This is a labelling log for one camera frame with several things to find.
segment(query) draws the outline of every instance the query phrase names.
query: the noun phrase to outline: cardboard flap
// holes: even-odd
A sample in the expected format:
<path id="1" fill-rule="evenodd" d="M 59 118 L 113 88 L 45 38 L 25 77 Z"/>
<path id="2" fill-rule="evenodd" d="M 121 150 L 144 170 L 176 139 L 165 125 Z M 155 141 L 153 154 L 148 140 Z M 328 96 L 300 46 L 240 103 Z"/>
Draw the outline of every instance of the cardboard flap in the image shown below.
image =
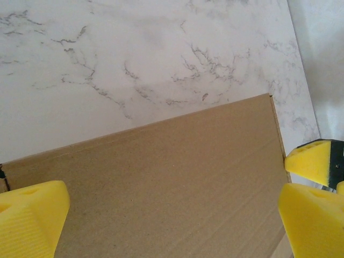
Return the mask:
<path id="1" fill-rule="evenodd" d="M 12 188 L 63 180 L 55 257 L 272 257 L 287 182 L 269 95 L 4 165 Z"/>

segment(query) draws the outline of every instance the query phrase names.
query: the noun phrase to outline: corrugated cardboard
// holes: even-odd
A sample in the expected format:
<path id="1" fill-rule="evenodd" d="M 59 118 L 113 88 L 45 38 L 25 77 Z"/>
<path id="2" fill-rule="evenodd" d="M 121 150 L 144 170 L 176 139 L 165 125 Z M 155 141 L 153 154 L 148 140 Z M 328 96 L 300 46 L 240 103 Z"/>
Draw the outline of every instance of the corrugated cardboard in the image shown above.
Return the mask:
<path id="1" fill-rule="evenodd" d="M 13 189 L 63 180 L 71 207 L 55 257 L 289 258 L 287 182 L 262 95 L 3 166 Z"/>

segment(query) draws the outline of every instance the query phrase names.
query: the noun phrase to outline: yellow foam pad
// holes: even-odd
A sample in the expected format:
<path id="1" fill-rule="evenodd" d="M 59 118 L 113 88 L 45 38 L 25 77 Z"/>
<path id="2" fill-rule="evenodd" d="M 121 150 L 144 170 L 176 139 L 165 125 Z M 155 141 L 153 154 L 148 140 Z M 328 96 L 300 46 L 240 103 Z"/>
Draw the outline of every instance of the yellow foam pad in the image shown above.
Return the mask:
<path id="1" fill-rule="evenodd" d="M 0 194 L 0 257 L 54 257 L 68 209 L 62 181 Z"/>
<path id="2" fill-rule="evenodd" d="M 295 258 L 344 257 L 344 196 L 286 184 L 279 212 Z"/>
<path id="3" fill-rule="evenodd" d="M 284 161 L 286 171 L 328 186 L 331 141 L 315 141 L 294 149 Z"/>

